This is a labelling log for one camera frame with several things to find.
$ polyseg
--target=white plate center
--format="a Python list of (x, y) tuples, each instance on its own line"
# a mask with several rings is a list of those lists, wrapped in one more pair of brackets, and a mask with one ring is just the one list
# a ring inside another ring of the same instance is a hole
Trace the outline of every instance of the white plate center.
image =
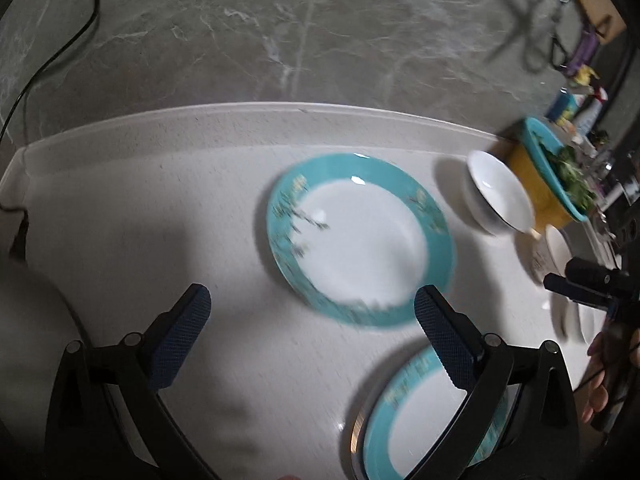
[(339, 304), (405, 304), (428, 264), (427, 241), (397, 196), (354, 176), (318, 186), (303, 198), (291, 231), (309, 281)]
[(444, 368), (430, 374), (405, 399), (391, 426), (388, 453), (391, 465), (404, 478), (433, 447), (465, 400)]

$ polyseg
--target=metal screw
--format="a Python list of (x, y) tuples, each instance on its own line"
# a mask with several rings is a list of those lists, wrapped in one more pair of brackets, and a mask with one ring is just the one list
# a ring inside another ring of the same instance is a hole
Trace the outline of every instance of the metal screw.
[(551, 352), (552, 354), (557, 354), (558, 351), (560, 350), (560, 347), (558, 346), (557, 343), (553, 341), (545, 341), (545, 349), (546, 351)]
[(72, 341), (66, 346), (66, 351), (69, 354), (75, 354), (80, 349), (80, 347), (81, 345), (79, 341)]
[(124, 336), (123, 341), (127, 346), (135, 346), (140, 343), (140, 341), (142, 341), (142, 335), (140, 335), (138, 332), (130, 332), (126, 336)]
[(484, 335), (484, 342), (495, 348), (501, 345), (502, 339), (500, 339), (500, 336), (497, 334), (489, 333)]

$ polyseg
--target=white countertop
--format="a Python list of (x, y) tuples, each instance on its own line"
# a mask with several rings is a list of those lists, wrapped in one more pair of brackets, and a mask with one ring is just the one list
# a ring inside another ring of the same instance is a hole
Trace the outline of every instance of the white countertop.
[[(492, 146), (504, 142), (362, 108), (178, 108), (37, 142), (17, 153), (1, 193), (24, 199), (30, 266), (66, 295), (98, 345), (142, 332), (190, 283), (209, 288), (209, 322), (162, 397), (223, 479), (337, 479), (354, 394), (391, 352), (424, 334), (417, 323), (347, 326), (306, 307), (268, 249), (270, 189), (319, 153), (357, 150), (396, 164), (449, 223), (458, 258), (452, 306), (481, 332), (537, 347), (557, 337), (542, 308), (549, 295), (523, 265), (525, 241), (482, 232), (460, 195), (463, 157)], [(586, 345), (561, 347), (575, 386)]]

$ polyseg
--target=green leafy vegetable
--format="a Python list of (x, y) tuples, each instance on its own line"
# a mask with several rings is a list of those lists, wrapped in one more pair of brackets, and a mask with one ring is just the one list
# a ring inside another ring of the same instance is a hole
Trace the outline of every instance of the green leafy vegetable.
[(589, 189), (584, 180), (584, 175), (575, 161), (575, 150), (572, 146), (563, 146), (558, 153), (553, 154), (540, 142), (540, 147), (545, 153), (546, 160), (558, 177), (562, 188), (575, 208), (582, 214), (593, 205), (595, 193)]

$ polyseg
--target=textured blue finger pad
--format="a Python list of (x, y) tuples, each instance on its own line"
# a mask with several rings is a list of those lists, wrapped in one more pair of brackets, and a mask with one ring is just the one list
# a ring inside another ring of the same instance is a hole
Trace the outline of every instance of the textured blue finger pad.
[[(476, 385), (475, 366), (478, 358), (456, 330), (452, 316), (462, 316), (467, 322), (471, 322), (466, 316), (457, 314), (434, 287), (435, 292), (429, 290), (430, 288), (424, 286), (416, 293), (415, 317), (429, 338), (451, 382), (455, 387), (470, 392)], [(434, 298), (434, 294), (441, 298), (440, 302)]]
[(151, 353), (147, 376), (149, 387), (154, 391), (171, 386), (200, 331), (209, 319), (211, 313), (209, 291), (203, 285), (191, 285), (190, 290), (192, 288), (196, 289), (194, 294), (192, 292), (191, 297), (187, 298), (187, 304), (179, 306), (179, 301), (174, 307), (182, 308), (182, 312)]

